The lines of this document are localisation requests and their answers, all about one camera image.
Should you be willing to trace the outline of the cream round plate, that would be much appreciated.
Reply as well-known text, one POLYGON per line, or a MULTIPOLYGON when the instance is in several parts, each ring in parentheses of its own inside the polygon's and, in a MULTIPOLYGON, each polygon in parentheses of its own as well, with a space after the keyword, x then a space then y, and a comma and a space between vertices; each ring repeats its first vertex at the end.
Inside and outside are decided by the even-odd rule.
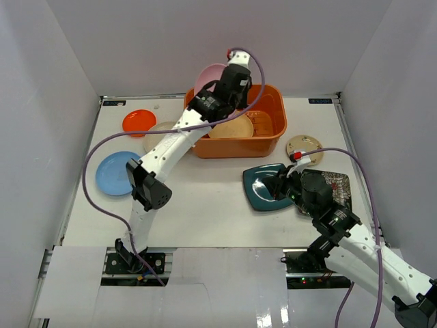
MULTIPOLYGON (((150 131, 156 132, 156 131, 169 131, 172 130, 175 125, 175 122, 167 121, 167 122, 161 122, 156 124, 155 126, 151 127, 150 131)), ((142 145, 145 152, 150 152, 153 150, 158 143, 163 139, 165 134, 146 134, 143 137, 142 145)))

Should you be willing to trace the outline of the pink round plate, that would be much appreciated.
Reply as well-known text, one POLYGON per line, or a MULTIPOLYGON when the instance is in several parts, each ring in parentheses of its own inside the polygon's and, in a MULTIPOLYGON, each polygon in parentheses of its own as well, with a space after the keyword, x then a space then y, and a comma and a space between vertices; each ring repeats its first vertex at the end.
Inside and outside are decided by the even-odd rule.
POLYGON ((225 68, 225 64, 212 64, 204 68, 195 82, 194 94, 197 94, 209 82, 218 81, 225 68))

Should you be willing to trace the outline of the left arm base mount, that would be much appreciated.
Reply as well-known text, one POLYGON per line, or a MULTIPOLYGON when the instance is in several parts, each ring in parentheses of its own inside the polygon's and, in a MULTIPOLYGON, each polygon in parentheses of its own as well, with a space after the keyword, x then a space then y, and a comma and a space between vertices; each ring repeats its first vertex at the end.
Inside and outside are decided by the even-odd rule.
POLYGON ((142 252, 141 256, 145 262, 159 276, 162 283, 150 271, 147 265, 144 265, 137 258, 134 258, 130 266, 115 251, 108 251, 105 258, 102 271, 101 286, 118 286, 118 287, 163 287, 169 280, 170 264, 169 257, 164 252, 149 253, 142 252))

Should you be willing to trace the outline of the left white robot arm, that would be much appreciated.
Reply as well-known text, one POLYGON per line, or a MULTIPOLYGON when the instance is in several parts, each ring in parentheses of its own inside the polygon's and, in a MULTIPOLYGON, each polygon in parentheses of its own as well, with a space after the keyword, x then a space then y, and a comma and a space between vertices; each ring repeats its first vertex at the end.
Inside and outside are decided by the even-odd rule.
POLYGON ((213 127, 225 121, 236 109, 247 105, 252 86, 246 64, 229 64, 218 81, 206 83, 194 95, 173 129, 139 160, 131 159, 126 170, 132 186, 130 229, 115 241, 121 265, 131 273, 143 268, 147 238, 158 209, 170 200, 172 191, 165 181, 178 161, 213 127))

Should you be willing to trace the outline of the yellow round plate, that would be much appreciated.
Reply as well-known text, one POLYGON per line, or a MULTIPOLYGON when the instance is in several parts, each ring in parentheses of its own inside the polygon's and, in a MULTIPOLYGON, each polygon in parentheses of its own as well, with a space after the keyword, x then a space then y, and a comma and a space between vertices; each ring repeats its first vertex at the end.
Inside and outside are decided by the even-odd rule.
POLYGON ((253 136, 253 124, 244 114, 228 122, 217 124, 209 133, 213 139, 235 139, 248 138, 253 136))

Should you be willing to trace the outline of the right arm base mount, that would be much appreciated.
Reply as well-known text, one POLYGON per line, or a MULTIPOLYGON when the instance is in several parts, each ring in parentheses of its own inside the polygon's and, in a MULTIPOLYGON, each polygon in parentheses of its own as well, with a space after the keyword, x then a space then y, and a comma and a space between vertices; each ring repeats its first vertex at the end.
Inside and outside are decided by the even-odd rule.
POLYGON ((306 249, 285 249, 280 259, 285 265, 289 290, 317 290, 349 288, 351 281, 326 267, 323 260, 314 258, 306 249))

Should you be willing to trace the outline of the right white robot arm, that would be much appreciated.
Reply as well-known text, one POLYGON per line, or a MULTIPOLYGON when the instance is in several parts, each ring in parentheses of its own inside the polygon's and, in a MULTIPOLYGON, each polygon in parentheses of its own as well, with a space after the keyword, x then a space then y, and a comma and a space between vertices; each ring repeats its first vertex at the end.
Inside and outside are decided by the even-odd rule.
POLYGON ((347 277, 376 296, 402 327, 436 326, 436 280, 379 245, 371 230, 334 200, 321 174, 279 172, 263 182, 274 199, 292 200, 312 219, 320 233, 308 248, 314 271, 329 269, 347 277))

